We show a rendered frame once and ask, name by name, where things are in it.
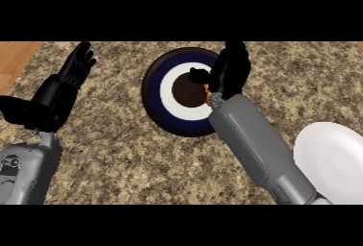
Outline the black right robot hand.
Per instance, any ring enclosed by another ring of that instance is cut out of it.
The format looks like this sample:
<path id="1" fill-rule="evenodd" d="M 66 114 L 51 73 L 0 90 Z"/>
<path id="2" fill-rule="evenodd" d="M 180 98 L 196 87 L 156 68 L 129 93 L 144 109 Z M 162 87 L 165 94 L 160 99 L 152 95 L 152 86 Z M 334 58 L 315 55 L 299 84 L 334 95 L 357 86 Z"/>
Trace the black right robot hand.
<path id="1" fill-rule="evenodd" d="M 190 68 L 188 78 L 194 84 L 208 85 L 211 93 L 219 92 L 228 100 L 240 94 L 250 71 L 247 51 L 242 41 L 228 40 L 211 70 Z"/>

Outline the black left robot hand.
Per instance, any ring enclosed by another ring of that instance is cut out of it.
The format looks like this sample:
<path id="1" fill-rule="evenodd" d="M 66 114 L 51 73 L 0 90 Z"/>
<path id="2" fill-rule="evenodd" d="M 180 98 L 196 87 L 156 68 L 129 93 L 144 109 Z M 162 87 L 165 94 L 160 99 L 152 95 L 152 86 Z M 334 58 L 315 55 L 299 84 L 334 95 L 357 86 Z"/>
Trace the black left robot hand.
<path id="1" fill-rule="evenodd" d="M 29 100 L 0 95 L 4 120 L 25 129 L 56 133 L 76 100 L 78 90 L 95 64 L 91 44 L 82 41 L 70 52 L 59 71 L 41 83 Z"/>

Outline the golden brown croissant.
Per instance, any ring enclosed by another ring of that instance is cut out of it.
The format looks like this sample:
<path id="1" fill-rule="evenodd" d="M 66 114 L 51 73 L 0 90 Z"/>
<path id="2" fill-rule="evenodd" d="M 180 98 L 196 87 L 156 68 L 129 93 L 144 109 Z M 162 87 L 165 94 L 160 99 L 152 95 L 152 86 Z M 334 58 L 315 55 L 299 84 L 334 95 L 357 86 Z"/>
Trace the golden brown croissant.
<path id="1" fill-rule="evenodd" d="M 208 84 L 203 84 L 203 91 L 205 91 L 205 104 L 209 106 L 209 98 L 211 98 L 212 92 L 208 90 Z"/>

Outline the dark blue ringed plate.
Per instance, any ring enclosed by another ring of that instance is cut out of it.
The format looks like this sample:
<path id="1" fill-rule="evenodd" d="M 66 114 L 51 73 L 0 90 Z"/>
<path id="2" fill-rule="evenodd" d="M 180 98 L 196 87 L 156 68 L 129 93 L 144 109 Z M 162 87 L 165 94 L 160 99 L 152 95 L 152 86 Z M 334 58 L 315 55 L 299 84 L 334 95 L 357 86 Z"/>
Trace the dark blue ringed plate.
<path id="1" fill-rule="evenodd" d="M 190 81 L 190 68 L 209 70 L 216 54 L 197 47 L 177 48 L 150 64 L 141 80 L 141 104 L 156 125 L 184 137 L 211 135 L 206 86 Z"/>

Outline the white plate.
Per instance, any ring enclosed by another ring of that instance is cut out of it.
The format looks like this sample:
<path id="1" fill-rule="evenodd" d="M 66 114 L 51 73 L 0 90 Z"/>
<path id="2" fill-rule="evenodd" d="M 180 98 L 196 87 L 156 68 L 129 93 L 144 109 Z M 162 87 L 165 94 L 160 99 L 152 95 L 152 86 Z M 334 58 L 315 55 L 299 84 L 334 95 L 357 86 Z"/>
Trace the white plate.
<path id="1" fill-rule="evenodd" d="M 298 133 L 293 160 L 317 192 L 336 205 L 363 205 L 363 135 L 332 122 Z"/>

